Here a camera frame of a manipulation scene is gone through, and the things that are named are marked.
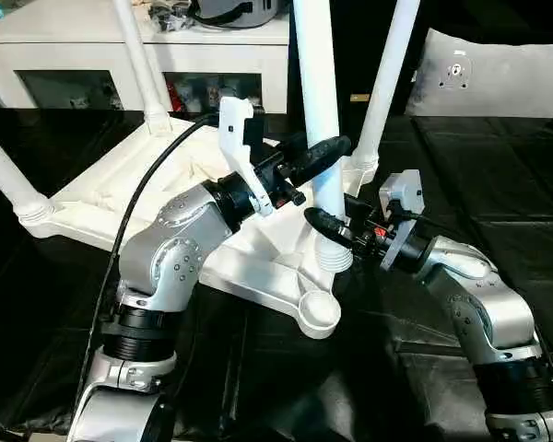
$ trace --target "white cabinet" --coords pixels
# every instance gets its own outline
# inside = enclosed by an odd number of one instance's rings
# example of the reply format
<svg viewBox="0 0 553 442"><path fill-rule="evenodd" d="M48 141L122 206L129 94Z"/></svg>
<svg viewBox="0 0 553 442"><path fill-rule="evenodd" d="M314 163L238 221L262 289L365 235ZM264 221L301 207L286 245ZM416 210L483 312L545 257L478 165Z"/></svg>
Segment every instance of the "white cabinet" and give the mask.
<svg viewBox="0 0 553 442"><path fill-rule="evenodd" d="M135 16L149 61L163 74L155 78L168 111L175 107L171 94L176 92L169 94L169 86L196 75L227 78L227 86L211 81L236 91L250 87L234 85L252 81L267 112L287 111L288 17L257 29L195 26L160 33L143 7L135 8ZM83 97L90 107L143 109L112 0L36 0L0 20L5 106L82 107Z"/></svg>

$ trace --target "black tablecloth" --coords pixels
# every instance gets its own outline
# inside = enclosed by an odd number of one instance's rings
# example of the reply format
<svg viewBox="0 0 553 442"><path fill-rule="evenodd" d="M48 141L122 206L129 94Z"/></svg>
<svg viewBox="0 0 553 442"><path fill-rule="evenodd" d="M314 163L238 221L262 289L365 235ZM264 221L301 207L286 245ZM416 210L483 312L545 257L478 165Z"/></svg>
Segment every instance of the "black tablecloth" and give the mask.
<svg viewBox="0 0 553 442"><path fill-rule="evenodd" d="M141 122L135 112L0 110L0 144L51 195ZM553 121L392 118L380 168L420 169L426 214L495 261L553 349ZM421 233L440 232L419 226ZM107 254L32 238L0 193L0 428L64 434ZM475 378L438 304L409 277L355 264L324 341L199 285L177 344L175 435L230 440L488 438Z"/></svg>

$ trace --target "white cylindrical leg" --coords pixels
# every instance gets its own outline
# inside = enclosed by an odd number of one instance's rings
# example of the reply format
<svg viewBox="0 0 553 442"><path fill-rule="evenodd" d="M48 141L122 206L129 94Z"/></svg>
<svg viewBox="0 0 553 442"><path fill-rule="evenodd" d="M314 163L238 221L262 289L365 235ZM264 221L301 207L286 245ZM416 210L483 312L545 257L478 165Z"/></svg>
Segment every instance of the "white cylindrical leg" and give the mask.
<svg viewBox="0 0 553 442"><path fill-rule="evenodd" d="M51 202L37 192L0 147L0 191L12 203L22 225L40 223L53 213Z"/></svg>
<svg viewBox="0 0 553 442"><path fill-rule="evenodd" d="M379 143L406 57L419 3L419 0L397 0L395 4L394 17L372 89L367 116L362 125L359 145L352 154L352 162L357 169L375 170L379 163Z"/></svg>
<svg viewBox="0 0 553 442"><path fill-rule="evenodd" d="M144 114L149 131L152 134L168 133L171 131L170 117L159 100L154 81L154 75L161 75L161 73L154 73L149 65L131 1L114 0L114 5L123 30L125 45L131 58L131 65L135 71L135 78L144 101Z"/></svg>
<svg viewBox="0 0 553 442"><path fill-rule="evenodd" d="M339 135L335 91L334 48L329 0L294 0L301 86L307 141L313 146ZM340 161L313 180L314 203L343 219L344 193ZM350 250L320 235L317 260L329 272L342 272L352 263Z"/></svg>

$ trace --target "black handle grip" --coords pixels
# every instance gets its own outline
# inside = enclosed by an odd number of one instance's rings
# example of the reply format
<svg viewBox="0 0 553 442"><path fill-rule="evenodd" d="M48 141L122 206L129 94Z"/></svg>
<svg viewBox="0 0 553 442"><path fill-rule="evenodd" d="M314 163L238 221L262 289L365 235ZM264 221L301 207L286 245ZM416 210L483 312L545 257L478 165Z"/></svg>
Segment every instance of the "black handle grip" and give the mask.
<svg viewBox="0 0 553 442"><path fill-rule="evenodd" d="M341 157L351 153L352 144L347 136L328 138L301 152L290 164L288 177L295 187L299 187L304 182L331 168Z"/></svg>
<svg viewBox="0 0 553 442"><path fill-rule="evenodd" d="M328 214L324 209L318 207L309 207L303 212L305 219L314 229L331 239L333 242L350 249L352 239L346 238L340 234L340 229L345 227L344 221L339 220L333 215Z"/></svg>

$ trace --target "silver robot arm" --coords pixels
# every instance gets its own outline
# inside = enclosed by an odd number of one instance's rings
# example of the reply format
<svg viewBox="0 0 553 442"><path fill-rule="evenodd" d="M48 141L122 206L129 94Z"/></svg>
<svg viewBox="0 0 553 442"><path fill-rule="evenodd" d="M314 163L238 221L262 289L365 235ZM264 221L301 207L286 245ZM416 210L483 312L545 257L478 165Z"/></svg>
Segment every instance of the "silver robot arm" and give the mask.
<svg viewBox="0 0 553 442"><path fill-rule="evenodd" d="M309 223L356 256L413 274L451 318L486 402L489 432L504 441L553 441L553 366L543 353L524 299L473 246L412 232L424 209L417 170L393 174L380 189L379 210L346 195L350 229L320 209Z"/></svg>
<svg viewBox="0 0 553 442"><path fill-rule="evenodd" d="M68 442L171 440L174 412L166 393L178 325L206 257L254 213L304 203L296 187L351 153L344 136L311 149L302 137L264 145L258 119L247 100L223 99L219 136L236 171L168 201L156 221L124 246L114 314L100 325L103 345L92 357ZM243 161L244 136L244 151L252 149L255 164Z"/></svg>
<svg viewBox="0 0 553 442"><path fill-rule="evenodd" d="M104 345L94 354L68 440L135 442L152 430L171 439L171 404L160 393L176 365L177 315L206 257L231 234L212 194L197 185L127 242L116 320L104 324Z"/></svg>
<svg viewBox="0 0 553 442"><path fill-rule="evenodd" d="M478 250L432 240L418 278L444 305L486 402L498 440L553 441L553 367L524 299Z"/></svg>

